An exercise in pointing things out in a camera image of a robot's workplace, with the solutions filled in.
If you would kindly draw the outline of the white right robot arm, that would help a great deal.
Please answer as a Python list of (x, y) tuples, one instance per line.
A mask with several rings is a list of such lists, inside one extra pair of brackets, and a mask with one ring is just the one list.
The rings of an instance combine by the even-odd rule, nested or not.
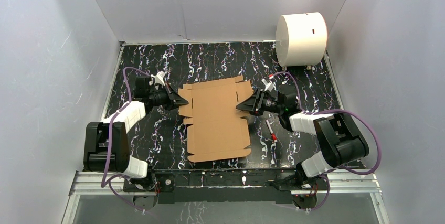
[(302, 189), (310, 189), (316, 177), (323, 173), (369, 153), (368, 144), (350, 115), (344, 112), (305, 113), (291, 86), (280, 86), (275, 97), (268, 91), (256, 89), (253, 95), (236, 105), (236, 109), (254, 116), (276, 113), (284, 129), (316, 136), (320, 151), (296, 166), (295, 181)]

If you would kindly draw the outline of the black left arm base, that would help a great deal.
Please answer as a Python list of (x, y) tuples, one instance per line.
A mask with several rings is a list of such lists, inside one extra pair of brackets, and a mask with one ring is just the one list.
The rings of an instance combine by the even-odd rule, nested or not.
[(148, 212), (158, 203), (161, 193), (174, 191), (175, 176), (171, 173), (149, 171), (145, 178), (126, 179), (123, 192), (132, 193), (132, 203), (141, 210)]

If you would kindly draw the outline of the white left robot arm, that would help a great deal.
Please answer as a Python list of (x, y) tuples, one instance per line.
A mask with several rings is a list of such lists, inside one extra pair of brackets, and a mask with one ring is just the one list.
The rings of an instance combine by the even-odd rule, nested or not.
[(151, 190), (157, 177), (149, 172), (146, 161), (131, 156), (128, 132), (154, 107), (173, 110), (188, 101), (161, 76), (137, 77), (131, 99), (108, 118), (87, 124), (83, 165), (87, 171), (116, 172), (134, 178), (143, 190)]

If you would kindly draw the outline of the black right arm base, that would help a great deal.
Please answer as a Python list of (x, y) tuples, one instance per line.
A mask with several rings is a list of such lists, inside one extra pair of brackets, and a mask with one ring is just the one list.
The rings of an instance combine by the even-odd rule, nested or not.
[[(331, 192), (331, 185), (326, 173), (316, 175), (315, 177), (306, 177), (302, 172), (295, 172), (284, 179), (274, 180), (269, 183), (270, 186), (281, 191), (301, 190), (302, 194), (293, 194), (293, 204), (297, 209), (305, 212), (320, 209), (327, 201)], [(319, 201), (317, 194), (321, 186), (326, 186), (324, 198)]]

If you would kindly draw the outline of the brown cardboard box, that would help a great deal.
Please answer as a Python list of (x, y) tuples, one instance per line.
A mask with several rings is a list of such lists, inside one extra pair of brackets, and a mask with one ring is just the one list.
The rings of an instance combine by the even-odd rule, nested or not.
[(246, 157), (251, 153), (248, 112), (236, 109), (253, 94), (242, 75), (184, 84), (178, 93), (188, 101), (179, 115), (187, 126), (188, 160), (192, 163)]

